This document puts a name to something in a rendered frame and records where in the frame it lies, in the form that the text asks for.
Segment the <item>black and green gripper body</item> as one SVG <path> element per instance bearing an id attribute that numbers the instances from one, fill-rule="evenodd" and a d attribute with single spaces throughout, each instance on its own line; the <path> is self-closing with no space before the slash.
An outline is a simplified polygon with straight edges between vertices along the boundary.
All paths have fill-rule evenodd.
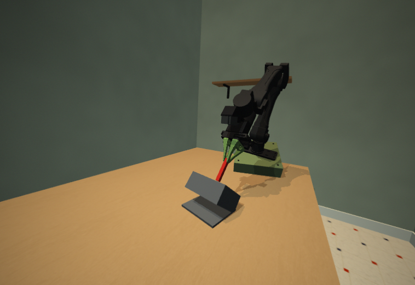
<path id="1" fill-rule="evenodd" d="M 228 138 L 230 141 L 232 139 L 237 139 L 240 141 L 240 143 L 243 145 L 245 150 L 249 150 L 250 147 L 253 146 L 253 142 L 250 139 L 248 134 L 245 133 L 236 133 L 236 132 L 229 132 L 229 131 L 222 131 L 221 138 Z"/>

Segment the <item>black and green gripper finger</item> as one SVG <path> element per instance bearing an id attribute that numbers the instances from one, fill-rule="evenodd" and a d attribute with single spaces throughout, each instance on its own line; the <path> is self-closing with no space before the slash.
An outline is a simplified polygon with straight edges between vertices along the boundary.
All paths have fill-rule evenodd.
<path id="1" fill-rule="evenodd" d="M 233 156 L 231 156 L 235 148 L 237 149 L 237 151 L 234 153 Z M 234 158 L 236 158 L 236 156 L 240 155 L 244 151 L 245 149 L 243 145 L 240 143 L 240 141 L 237 139 L 232 139 L 226 162 L 230 163 Z"/>
<path id="2" fill-rule="evenodd" d="M 223 161 L 228 156 L 227 149 L 228 149 L 228 146 L 229 146 L 229 149 L 230 149 L 230 145 L 231 145 L 231 141 L 228 138 L 223 138 L 223 148 L 224 148 Z"/>

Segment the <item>red rectangular peg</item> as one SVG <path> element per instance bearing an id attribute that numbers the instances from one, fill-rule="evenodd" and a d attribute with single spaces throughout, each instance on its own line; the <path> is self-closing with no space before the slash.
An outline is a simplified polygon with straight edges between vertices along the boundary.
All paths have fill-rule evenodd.
<path id="1" fill-rule="evenodd" d="M 224 172 L 225 172 L 225 170 L 227 168 L 228 163 L 226 161 L 227 161 L 227 158 L 225 158 L 225 160 L 224 160 L 224 162 L 222 164 L 222 167 L 221 167 L 221 169 L 220 169 L 220 171 L 219 171 L 219 173 L 217 175 L 216 180 L 219 181 L 219 182 L 221 181 L 221 179 L 222 179 L 222 177 L 224 175 Z"/>

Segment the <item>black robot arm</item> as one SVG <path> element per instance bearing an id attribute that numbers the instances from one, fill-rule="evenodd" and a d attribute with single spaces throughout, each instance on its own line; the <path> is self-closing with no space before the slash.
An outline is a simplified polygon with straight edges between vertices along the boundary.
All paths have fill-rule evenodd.
<path id="1" fill-rule="evenodd" d="M 283 74 L 284 73 L 284 74 Z M 248 134 L 250 130 L 253 146 L 244 152 L 274 161 L 277 152 L 264 149 L 269 139 L 269 119 L 280 92 L 289 80 L 289 63 L 273 66 L 265 64 L 264 75 L 250 90 L 241 90 L 233 99 L 234 106 L 225 106 L 221 113 L 221 123 L 228 124 L 226 131 Z M 269 94 L 269 95 L 268 95 Z"/>

